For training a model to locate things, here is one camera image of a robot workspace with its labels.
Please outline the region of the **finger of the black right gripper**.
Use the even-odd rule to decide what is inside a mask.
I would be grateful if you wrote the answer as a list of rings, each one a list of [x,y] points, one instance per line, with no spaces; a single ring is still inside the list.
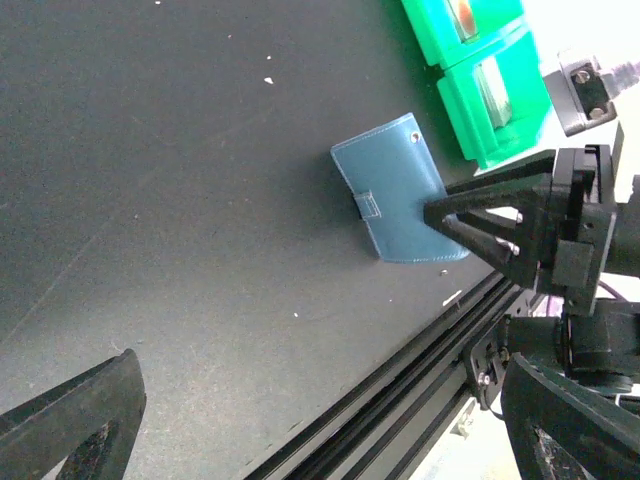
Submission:
[[[493,213],[462,213],[445,216],[439,229],[517,285],[534,287],[537,240],[528,222]]]
[[[542,150],[452,185],[425,203],[424,221],[447,236],[523,236],[547,206],[555,158]]]

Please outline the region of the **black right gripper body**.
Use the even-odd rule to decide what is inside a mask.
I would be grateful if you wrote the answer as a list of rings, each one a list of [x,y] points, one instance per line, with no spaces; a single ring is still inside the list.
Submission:
[[[562,297],[570,315],[589,316],[614,237],[619,157],[607,145],[557,151],[546,201],[535,289]]]

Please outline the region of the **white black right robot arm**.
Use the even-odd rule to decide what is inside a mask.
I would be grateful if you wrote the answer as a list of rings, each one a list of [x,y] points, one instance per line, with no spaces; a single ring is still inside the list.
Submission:
[[[424,205],[429,227],[510,282],[563,302],[557,315],[492,320],[467,347],[469,383],[483,409],[516,353],[607,395],[638,381],[639,307],[597,294],[603,273],[639,272],[639,202],[616,201],[618,160],[606,145],[545,150]]]

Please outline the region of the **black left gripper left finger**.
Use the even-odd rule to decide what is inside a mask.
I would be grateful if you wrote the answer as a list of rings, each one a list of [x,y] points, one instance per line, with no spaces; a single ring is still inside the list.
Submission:
[[[141,367],[127,349],[1,415],[1,477],[124,477],[146,408]]]

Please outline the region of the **blue leather card holder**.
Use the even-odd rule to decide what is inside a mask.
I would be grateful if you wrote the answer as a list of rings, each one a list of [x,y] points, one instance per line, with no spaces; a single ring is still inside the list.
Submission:
[[[424,205],[447,193],[413,114],[341,142],[330,154],[381,260],[439,263],[469,255],[424,221]]]

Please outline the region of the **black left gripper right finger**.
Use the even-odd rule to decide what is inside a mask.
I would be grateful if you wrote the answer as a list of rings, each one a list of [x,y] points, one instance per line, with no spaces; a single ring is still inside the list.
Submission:
[[[523,479],[637,479],[639,417],[515,354],[501,407]]]

